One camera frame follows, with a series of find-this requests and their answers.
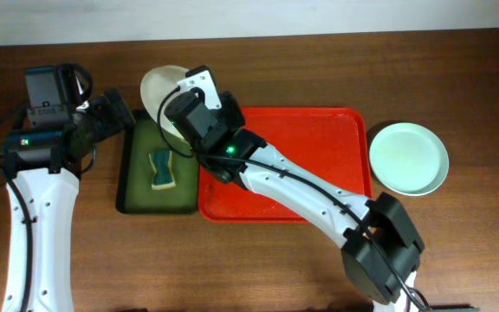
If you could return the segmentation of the white plate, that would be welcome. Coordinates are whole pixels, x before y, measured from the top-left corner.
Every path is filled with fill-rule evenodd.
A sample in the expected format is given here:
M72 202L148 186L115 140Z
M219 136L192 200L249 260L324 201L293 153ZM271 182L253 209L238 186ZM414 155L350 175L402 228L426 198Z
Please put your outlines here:
M187 68L165 65L148 71L140 83L140 96L148 114L157 120L157 112L162 100L177 86L177 81L185 78Z

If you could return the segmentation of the yellow green sponge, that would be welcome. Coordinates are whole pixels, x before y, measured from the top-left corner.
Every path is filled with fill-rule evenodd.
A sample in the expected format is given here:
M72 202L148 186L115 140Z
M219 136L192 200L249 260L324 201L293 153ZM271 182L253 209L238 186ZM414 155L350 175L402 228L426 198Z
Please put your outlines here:
M170 189L176 186L172 170L172 151L159 150L148 154L153 169L151 188L154 191Z

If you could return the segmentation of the light green plate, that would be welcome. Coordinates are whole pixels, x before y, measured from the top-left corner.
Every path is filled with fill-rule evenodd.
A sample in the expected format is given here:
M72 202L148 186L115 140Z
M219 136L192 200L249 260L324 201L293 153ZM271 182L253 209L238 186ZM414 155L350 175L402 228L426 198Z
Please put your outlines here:
M374 135L369 160L381 184L406 196L436 191L450 169L449 154L438 136L409 122L393 123Z

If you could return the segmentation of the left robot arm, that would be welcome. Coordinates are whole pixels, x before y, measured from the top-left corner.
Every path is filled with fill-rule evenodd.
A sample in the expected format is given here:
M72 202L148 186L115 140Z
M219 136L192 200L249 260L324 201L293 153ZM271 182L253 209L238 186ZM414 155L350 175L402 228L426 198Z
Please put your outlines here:
M22 109L1 147L11 215L4 311L73 310L71 231L81 160L135 122L116 88L69 112L53 125L27 127L33 110Z

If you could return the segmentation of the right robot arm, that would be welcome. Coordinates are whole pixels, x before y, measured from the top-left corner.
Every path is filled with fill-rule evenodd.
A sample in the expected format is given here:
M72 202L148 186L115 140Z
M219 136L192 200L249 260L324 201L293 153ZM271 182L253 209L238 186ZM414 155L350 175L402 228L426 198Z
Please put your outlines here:
M375 303L429 311L411 285L424 242L403 204L388 193L376 199L329 184L288 160L245 129L234 97L215 101L200 88L174 88L159 104L191 148L191 156L215 179L270 198L313 224L340 249L347 279Z

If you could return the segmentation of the dark green tray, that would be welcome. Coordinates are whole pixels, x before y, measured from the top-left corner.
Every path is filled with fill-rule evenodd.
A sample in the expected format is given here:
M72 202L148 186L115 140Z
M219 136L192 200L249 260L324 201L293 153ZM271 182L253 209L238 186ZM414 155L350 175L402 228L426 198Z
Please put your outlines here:
M149 154L166 150L157 123L145 110L133 111L136 123L126 130L115 206L124 214L192 214L198 208L198 170L195 159L172 155L176 185L152 189Z

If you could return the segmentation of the red plastic tray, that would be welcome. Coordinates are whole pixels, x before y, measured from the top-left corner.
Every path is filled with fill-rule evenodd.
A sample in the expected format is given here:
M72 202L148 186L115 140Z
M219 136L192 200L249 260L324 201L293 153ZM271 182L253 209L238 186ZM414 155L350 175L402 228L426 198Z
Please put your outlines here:
M353 193L373 196L362 116L343 107L244 107L245 128L305 170ZM198 210L218 223L302 223L274 200L223 184L202 169Z

